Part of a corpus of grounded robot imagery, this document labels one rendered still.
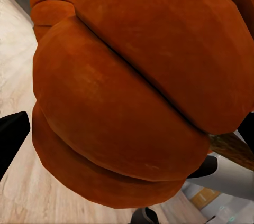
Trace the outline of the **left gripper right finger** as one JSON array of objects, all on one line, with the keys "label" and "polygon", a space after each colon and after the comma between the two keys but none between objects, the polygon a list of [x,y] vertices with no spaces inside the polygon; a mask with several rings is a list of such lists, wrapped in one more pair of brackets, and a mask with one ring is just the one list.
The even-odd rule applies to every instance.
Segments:
[{"label": "left gripper right finger", "polygon": [[237,130],[254,153],[254,112],[247,115]]}]

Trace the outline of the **pumpkin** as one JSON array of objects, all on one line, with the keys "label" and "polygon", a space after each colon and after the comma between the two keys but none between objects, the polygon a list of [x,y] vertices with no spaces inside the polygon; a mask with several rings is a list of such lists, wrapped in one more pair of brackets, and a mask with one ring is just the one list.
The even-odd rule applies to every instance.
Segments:
[{"label": "pumpkin", "polygon": [[74,0],[30,0],[29,6],[37,42],[55,23],[75,14]]},{"label": "pumpkin", "polygon": [[32,144],[89,201],[149,207],[213,152],[254,172],[254,0],[74,0],[33,56]]}]

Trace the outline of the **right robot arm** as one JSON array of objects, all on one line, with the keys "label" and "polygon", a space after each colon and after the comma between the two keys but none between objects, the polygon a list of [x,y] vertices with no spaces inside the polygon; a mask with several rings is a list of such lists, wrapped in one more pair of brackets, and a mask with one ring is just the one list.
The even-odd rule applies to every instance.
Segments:
[{"label": "right robot arm", "polygon": [[220,156],[208,154],[201,167],[189,175],[186,182],[254,201],[254,172]]}]

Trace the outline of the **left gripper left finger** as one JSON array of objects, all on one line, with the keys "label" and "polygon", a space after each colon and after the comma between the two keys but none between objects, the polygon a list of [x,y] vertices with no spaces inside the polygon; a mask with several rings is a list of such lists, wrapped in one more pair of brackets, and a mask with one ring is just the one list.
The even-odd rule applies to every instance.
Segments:
[{"label": "left gripper left finger", "polygon": [[0,181],[30,130],[26,111],[0,118]]}]

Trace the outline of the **cauldron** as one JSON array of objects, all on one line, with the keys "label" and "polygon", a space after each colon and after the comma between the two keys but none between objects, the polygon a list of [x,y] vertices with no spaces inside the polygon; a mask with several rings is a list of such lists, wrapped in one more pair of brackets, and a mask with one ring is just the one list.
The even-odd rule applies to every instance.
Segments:
[{"label": "cauldron", "polygon": [[133,213],[130,224],[159,224],[156,212],[143,207]]}]

